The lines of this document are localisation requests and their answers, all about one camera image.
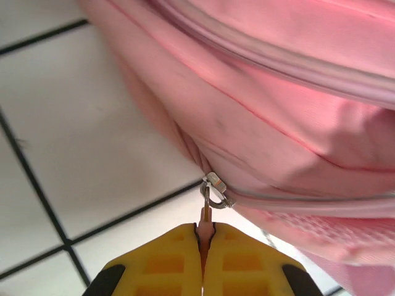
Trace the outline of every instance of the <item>metal ring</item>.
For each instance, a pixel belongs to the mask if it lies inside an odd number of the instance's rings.
[[[205,198],[205,191],[206,191],[207,187],[210,187],[210,186],[209,186],[209,183],[206,181],[203,181],[202,184],[200,185],[200,193],[202,194],[203,198]],[[223,194],[221,194],[221,193],[219,193],[219,194],[221,195],[221,197],[220,197],[221,201],[214,202],[212,199],[209,199],[210,207],[216,208],[217,210],[222,210],[224,208],[230,207],[231,205],[228,203],[227,198]]]

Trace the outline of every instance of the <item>zipper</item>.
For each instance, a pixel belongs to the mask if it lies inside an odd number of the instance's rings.
[[[229,56],[309,88],[395,109],[393,78],[331,64],[248,37],[205,15],[188,1],[149,2],[186,34]]]
[[[346,217],[355,215],[376,217],[375,211],[389,213],[391,216],[395,213],[395,192],[348,199],[313,195],[269,195],[229,186],[213,171],[203,177],[203,183],[210,186],[212,192],[220,199],[220,202],[210,199],[210,206],[216,209],[241,205],[270,212],[303,213],[306,215],[330,214],[330,216]]]

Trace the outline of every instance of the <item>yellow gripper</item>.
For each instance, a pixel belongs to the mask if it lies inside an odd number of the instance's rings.
[[[303,266],[236,228],[183,224],[105,265],[83,296],[322,296]]]

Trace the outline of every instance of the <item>pink bag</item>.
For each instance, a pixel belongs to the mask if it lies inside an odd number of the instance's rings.
[[[391,295],[394,3],[80,2],[147,117],[227,185],[224,205],[353,295]]]

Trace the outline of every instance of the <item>metal zipper slider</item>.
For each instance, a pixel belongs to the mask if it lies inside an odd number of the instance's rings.
[[[230,200],[228,197],[225,196],[227,185],[213,171],[208,173],[203,178],[203,182],[200,187],[200,192],[205,198],[207,198],[207,187],[212,189],[214,194],[220,199],[220,202],[214,202],[212,199],[209,199],[210,207],[216,209],[223,209],[231,208],[232,206],[234,206],[234,201]]]

